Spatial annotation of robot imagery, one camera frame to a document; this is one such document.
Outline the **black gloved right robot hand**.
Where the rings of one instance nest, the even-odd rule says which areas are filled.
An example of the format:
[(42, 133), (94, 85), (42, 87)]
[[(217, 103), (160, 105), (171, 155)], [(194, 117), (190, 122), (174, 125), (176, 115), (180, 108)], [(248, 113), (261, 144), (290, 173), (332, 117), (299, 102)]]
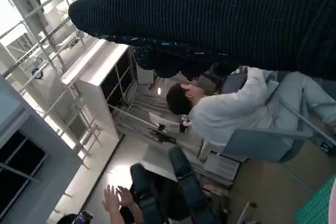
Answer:
[(219, 65), (335, 79), (335, 0), (77, 0), (68, 15), (162, 78)]

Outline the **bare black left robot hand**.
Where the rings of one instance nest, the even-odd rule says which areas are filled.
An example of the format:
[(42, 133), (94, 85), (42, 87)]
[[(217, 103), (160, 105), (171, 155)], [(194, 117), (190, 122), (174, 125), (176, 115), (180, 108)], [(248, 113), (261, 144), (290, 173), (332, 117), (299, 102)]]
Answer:
[[(170, 149), (169, 159), (179, 184), (179, 189), (186, 200), (192, 222), (220, 223), (219, 218), (211, 212), (206, 195), (202, 192), (202, 187), (196, 174), (182, 149), (177, 146)], [(168, 223), (163, 203), (159, 200), (153, 183), (150, 181), (143, 165), (140, 163), (132, 165), (130, 173), (144, 222)]]

